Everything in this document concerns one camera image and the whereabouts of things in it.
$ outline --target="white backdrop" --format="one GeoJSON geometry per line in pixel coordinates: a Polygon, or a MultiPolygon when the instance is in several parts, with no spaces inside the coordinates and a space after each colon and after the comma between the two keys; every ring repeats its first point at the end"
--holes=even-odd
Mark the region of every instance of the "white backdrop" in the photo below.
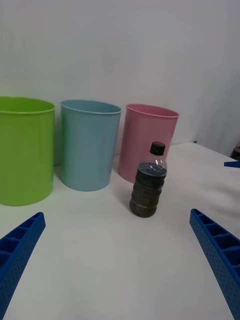
{"type": "Polygon", "coordinates": [[[180,113],[173,143],[229,154],[240,138],[239,12],[239,0],[0,0],[0,95],[156,104],[180,113]]]}

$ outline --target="table surface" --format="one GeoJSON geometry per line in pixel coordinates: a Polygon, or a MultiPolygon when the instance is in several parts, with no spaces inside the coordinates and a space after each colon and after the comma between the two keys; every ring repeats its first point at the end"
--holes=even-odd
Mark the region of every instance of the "table surface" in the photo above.
{"type": "Polygon", "coordinates": [[[147,219],[130,213],[133,184],[114,169],[99,191],[72,190],[56,175],[43,201],[0,205],[0,238],[36,212],[46,221],[4,320],[233,320],[189,224],[198,208],[240,238],[240,169],[225,168],[228,159],[173,145],[147,219]]]}

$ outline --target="black bottle cap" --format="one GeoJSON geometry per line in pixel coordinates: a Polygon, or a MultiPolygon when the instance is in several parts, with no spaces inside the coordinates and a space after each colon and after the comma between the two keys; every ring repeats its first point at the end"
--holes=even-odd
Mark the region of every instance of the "black bottle cap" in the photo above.
{"type": "Polygon", "coordinates": [[[153,142],[151,144],[150,153],[156,156],[162,156],[164,154],[165,144],[161,142],[153,142]]]}

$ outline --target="pink bucket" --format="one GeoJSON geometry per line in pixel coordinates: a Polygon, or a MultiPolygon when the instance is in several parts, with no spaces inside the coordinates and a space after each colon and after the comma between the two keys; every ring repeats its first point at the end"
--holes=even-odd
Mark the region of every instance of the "pink bucket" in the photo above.
{"type": "Polygon", "coordinates": [[[166,159],[178,117],[177,112],[159,106],[126,105],[118,167],[118,173],[123,179],[135,182],[138,165],[148,155],[154,141],[165,144],[166,159]]]}

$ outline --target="bucket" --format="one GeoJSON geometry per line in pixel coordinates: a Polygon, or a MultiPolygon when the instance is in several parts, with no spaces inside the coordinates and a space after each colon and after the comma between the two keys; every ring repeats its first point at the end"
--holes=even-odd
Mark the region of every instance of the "bucket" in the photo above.
{"type": "Polygon", "coordinates": [[[121,112],[98,101],[61,103],[61,179],[66,186],[94,191],[109,184],[121,112]]]}
{"type": "Polygon", "coordinates": [[[0,97],[0,204],[24,206],[53,189],[55,106],[0,97]]]}
{"type": "Polygon", "coordinates": [[[166,159],[179,114],[159,106],[126,105],[126,116],[121,143],[118,173],[134,183],[137,168],[148,155],[152,142],[165,144],[166,159]]]}

